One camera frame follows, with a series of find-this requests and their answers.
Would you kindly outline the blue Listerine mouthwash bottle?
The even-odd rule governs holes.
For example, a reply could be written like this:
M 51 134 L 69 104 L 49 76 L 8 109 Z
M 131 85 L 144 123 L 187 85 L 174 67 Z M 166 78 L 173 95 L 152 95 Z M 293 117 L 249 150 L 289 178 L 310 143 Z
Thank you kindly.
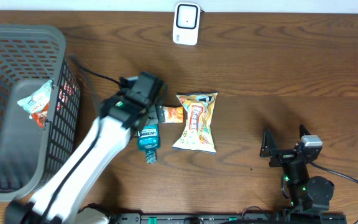
M 145 126 L 137 133 L 137 146 L 145 153 L 145 161 L 154 164 L 157 161 L 157 149 L 161 146 L 158 124 Z

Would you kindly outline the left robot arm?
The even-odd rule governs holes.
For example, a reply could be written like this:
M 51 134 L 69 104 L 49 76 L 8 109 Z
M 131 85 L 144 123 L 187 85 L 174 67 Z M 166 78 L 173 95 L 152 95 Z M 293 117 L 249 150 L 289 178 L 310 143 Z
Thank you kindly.
M 145 126 L 166 83 L 147 72 L 99 106 L 86 137 L 62 168 L 26 203 L 13 200 L 5 223 L 73 223 L 86 195 L 111 160 Z

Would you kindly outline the small orange tissue pack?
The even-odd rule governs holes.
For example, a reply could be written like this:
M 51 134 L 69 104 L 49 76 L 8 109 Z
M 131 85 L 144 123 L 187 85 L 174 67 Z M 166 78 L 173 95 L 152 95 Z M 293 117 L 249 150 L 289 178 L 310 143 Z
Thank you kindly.
M 183 107 L 163 107 L 164 112 L 164 123 L 182 123 L 184 120 Z

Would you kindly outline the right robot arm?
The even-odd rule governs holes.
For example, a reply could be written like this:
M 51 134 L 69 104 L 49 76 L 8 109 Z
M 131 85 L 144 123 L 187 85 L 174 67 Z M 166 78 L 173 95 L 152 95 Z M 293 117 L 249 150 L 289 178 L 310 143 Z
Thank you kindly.
M 279 149 L 272 133 L 265 129 L 259 156 L 269 158 L 270 167 L 283 169 L 282 192 L 291 200 L 291 207 L 283 209 L 277 218 L 287 222 L 319 221 L 321 214 L 329 210 L 334 184 L 321 176 L 309 176 L 307 165 L 318 158 L 323 142 L 304 125 L 300 125 L 299 133 L 300 141 L 293 149 Z

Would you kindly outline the pale green snack packet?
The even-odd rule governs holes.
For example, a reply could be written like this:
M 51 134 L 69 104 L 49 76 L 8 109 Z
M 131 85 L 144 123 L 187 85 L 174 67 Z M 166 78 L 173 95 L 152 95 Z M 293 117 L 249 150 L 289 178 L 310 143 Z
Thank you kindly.
M 48 80 L 31 95 L 19 100 L 17 104 L 29 114 L 42 111 L 50 101 L 52 84 L 53 80 Z

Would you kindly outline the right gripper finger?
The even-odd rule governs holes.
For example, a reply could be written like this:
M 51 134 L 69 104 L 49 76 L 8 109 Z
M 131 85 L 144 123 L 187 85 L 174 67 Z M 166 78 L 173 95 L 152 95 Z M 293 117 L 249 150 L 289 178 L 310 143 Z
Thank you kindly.
M 262 136 L 262 145 L 260 147 L 260 157 L 272 157 L 277 150 L 275 140 L 269 129 L 264 129 Z
M 306 126 L 304 124 L 300 124 L 299 126 L 299 135 L 300 138 L 303 136 L 309 136 L 311 133 L 307 130 Z

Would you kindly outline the orange chocolate bar wrapper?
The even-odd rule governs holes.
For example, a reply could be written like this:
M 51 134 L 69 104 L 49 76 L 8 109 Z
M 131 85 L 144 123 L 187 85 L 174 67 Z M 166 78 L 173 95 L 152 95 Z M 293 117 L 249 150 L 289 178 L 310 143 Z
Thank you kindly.
M 31 114 L 31 118 L 40 128 L 44 127 L 45 121 L 47 119 L 48 107 L 49 103 L 47 103 L 41 111 Z

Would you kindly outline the yellow snack chip bag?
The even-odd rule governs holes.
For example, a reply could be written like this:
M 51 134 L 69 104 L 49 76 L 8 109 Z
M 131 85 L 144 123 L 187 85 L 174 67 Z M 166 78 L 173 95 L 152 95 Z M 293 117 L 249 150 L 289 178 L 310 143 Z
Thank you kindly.
M 186 125 L 172 148 L 215 154 L 211 121 L 218 92 L 177 95 L 186 111 Z

